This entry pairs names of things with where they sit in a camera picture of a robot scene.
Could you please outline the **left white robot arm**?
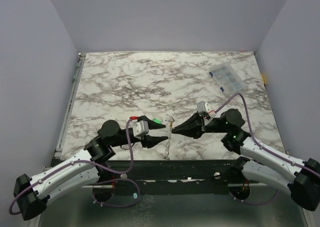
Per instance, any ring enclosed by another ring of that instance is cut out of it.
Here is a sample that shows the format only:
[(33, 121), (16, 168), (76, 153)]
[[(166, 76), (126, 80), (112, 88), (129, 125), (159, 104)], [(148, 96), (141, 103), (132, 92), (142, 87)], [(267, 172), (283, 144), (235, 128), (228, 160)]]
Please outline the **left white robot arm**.
[(106, 184), (111, 173), (129, 173), (134, 166), (133, 161), (127, 170), (108, 167), (107, 161), (115, 155), (113, 148), (128, 145), (132, 158), (133, 144), (141, 143), (142, 147), (149, 149), (167, 140), (167, 136), (149, 135), (150, 130), (165, 127), (145, 115), (131, 116), (125, 129), (121, 129), (117, 121), (107, 120), (97, 131), (97, 136), (72, 157), (31, 177), (26, 174), (19, 176), (15, 181), (14, 200), (10, 204), (9, 213), (15, 215), (13, 205), (17, 205), (17, 214), (28, 221), (43, 213), (49, 202), (68, 191), (85, 185)]

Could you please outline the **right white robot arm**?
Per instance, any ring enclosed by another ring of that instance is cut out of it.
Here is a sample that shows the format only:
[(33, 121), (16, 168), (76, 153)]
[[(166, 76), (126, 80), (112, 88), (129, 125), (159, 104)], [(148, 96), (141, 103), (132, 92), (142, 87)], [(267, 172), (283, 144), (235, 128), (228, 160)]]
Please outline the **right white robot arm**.
[(315, 211), (320, 204), (319, 162), (295, 158), (263, 144), (242, 129), (244, 124), (241, 113), (234, 108), (220, 117), (200, 111), (174, 127), (172, 133), (193, 139), (205, 133), (224, 133), (223, 146), (240, 155), (229, 171), (234, 182), (247, 179), (269, 185), (290, 195), (300, 207)]

